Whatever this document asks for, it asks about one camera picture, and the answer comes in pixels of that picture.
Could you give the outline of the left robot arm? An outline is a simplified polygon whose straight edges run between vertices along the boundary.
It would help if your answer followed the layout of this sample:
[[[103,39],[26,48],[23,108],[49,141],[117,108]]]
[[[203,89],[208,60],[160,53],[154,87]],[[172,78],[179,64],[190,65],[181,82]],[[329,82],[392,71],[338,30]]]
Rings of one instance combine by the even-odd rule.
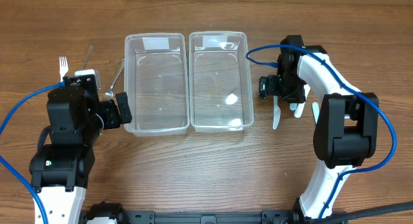
[[[100,101],[80,85],[48,93],[50,124],[43,129],[29,170],[36,223],[78,223],[100,133],[130,123],[126,93]]]

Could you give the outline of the pale blue plastic knife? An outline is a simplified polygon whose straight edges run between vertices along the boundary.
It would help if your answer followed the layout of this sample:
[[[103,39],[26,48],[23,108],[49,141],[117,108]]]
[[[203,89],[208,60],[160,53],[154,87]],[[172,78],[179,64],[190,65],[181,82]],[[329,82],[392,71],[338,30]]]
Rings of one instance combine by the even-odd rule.
[[[313,113],[313,116],[314,116],[314,123],[315,123],[315,125],[316,125],[317,122],[318,122],[319,111],[320,111],[319,103],[313,102],[313,103],[312,103],[312,113]]]

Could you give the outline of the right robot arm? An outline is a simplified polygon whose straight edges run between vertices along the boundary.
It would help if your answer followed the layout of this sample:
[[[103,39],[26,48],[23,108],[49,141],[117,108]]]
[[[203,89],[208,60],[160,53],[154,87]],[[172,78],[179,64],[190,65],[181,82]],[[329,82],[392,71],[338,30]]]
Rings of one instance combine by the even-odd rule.
[[[349,171],[374,154],[378,114],[356,97],[359,89],[334,68],[322,46],[306,46],[300,35],[286,36],[280,43],[277,61],[269,63],[277,73],[260,77],[259,97],[295,104],[297,116],[310,91],[321,102],[313,135],[317,165],[288,219],[289,223],[310,223],[332,214]]]

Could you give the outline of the white plastic utensil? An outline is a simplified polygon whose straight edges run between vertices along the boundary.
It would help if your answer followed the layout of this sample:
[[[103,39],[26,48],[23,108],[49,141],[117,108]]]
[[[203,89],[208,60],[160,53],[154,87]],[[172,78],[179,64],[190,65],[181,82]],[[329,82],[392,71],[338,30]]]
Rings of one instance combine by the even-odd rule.
[[[309,94],[309,92],[310,92],[310,86],[309,86],[309,85],[305,85],[305,86],[304,86],[304,91],[305,91],[305,101],[304,101],[303,103],[298,103],[298,104],[296,105],[296,109],[295,109],[295,111],[294,111],[294,117],[295,117],[295,118],[300,118],[300,117],[302,116],[303,109],[304,109],[304,106],[305,106],[305,102],[306,102],[307,97],[308,97],[308,94]]]

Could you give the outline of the light blue plastic knife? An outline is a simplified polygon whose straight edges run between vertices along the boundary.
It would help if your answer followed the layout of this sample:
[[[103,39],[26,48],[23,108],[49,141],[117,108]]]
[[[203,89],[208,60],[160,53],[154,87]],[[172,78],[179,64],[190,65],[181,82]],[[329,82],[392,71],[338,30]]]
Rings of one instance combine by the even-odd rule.
[[[274,96],[274,116],[273,116],[273,125],[272,128],[274,130],[277,129],[281,118],[281,109],[278,105],[278,97]]]

